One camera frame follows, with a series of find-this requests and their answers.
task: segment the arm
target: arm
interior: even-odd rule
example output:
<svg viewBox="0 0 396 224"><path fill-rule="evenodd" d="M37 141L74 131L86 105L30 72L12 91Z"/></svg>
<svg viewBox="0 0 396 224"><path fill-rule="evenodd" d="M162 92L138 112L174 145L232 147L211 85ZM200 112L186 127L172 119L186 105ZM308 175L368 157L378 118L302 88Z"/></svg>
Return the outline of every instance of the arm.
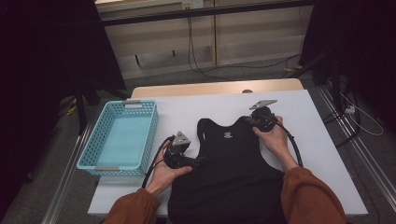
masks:
<svg viewBox="0 0 396 224"><path fill-rule="evenodd" d="M277 125L268 133L253 128L267 148L279 159L285 172L281 202L289 224L347 223L341 203L332 190L309 170L299 167L291 156L286 133Z"/></svg>
<svg viewBox="0 0 396 224"><path fill-rule="evenodd" d="M154 174L148 186L117 199L104 224L154 223L155 213L160 206L157 196L167 189L178 176L192 170L190 166L171 169L163 162L163 150L169 143L168 141L163 145L162 151L158 155Z"/></svg>

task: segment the blue plastic basket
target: blue plastic basket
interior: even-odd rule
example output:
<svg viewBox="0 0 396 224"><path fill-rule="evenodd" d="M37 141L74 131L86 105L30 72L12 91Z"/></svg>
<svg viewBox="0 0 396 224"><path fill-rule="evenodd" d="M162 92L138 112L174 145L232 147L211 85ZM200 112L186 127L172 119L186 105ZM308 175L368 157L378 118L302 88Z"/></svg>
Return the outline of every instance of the blue plastic basket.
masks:
<svg viewBox="0 0 396 224"><path fill-rule="evenodd" d="M157 122L153 100L108 102L77 168L92 175L144 175Z"/></svg>

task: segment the basket handle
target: basket handle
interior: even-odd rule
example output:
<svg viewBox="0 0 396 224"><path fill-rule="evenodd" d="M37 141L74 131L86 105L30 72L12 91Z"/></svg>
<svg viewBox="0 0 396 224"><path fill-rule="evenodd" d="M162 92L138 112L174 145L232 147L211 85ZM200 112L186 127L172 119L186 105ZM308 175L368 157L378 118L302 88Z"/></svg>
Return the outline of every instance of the basket handle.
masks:
<svg viewBox="0 0 396 224"><path fill-rule="evenodd" d="M119 171L119 166L95 166L95 171Z"/></svg>
<svg viewBox="0 0 396 224"><path fill-rule="evenodd" d="M140 108L143 107L141 100L121 101L125 108Z"/></svg>

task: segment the gray carpet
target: gray carpet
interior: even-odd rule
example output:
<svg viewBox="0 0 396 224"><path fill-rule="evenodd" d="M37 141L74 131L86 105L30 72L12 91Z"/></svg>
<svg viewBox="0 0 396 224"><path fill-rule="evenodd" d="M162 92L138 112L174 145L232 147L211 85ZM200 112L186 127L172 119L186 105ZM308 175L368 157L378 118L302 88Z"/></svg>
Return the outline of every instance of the gray carpet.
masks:
<svg viewBox="0 0 396 224"><path fill-rule="evenodd" d="M280 61L282 60L243 63L238 65L265 66L278 63ZM298 58L293 58L288 61L288 64L294 66L297 62ZM139 86L227 81L220 78L226 78L228 80L280 78L285 75L284 66L285 64L281 63L268 68L220 68L206 73L208 76L212 77L206 77L192 71L164 74L149 78L141 77L126 80L128 90L125 92L130 94L135 87ZM323 99L319 95L318 87L314 86L312 76L314 75L307 73L300 77L300 80L302 81L304 88L309 91L319 114L324 118L329 115L331 111L324 104ZM106 92L99 92L99 94L103 98L101 103L102 106L104 102L114 99L113 96ZM359 98L359 103L360 107L365 112L376 118L374 111L364 102L364 99ZM86 105L86 109L88 117L90 117L91 112L96 108L94 106ZM376 126L365 116L362 116L361 122L362 126L366 129L376 130ZM326 124L326 127L335 144L346 139L335 121ZM373 154L374 158L379 163L384 173L389 177L391 182L395 183L395 133L385 129L384 134L373 136L364 131L360 131L359 137L369 148L370 152ZM41 223L49 207L51 198L61 180L63 171L77 139L77 114L75 113L71 116L60 117L53 136L48 144L46 153L43 155L36 170L33 171L33 181L22 186L19 195L9 207L5 218L1 222L2 224ZM347 143L339 147L338 151L346 165L346 168L351 173L352 180L369 211L369 215L367 216L350 217L348 220L356 224L396 223L395 211L389 205L381 189L371 177L352 145ZM97 180L97 177L88 175L80 170L76 170L74 172L71 184L67 191L67 197L64 199L64 205L60 210L56 223L99 223L102 220L100 217L87 215Z"/></svg>

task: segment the black vest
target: black vest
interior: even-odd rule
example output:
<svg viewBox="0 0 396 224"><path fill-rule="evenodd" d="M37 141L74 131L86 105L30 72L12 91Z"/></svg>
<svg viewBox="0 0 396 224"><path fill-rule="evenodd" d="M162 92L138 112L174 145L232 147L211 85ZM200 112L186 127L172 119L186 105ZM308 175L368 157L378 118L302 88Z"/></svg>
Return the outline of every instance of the black vest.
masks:
<svg viewBox="0 0 396 224"><path fill-rule="evenodd" d="M262 158L259 138L239 118L230 127L198 122L196 171L172 185L168 216L175 223L286 223L280 202L283 173Z"/></svg>

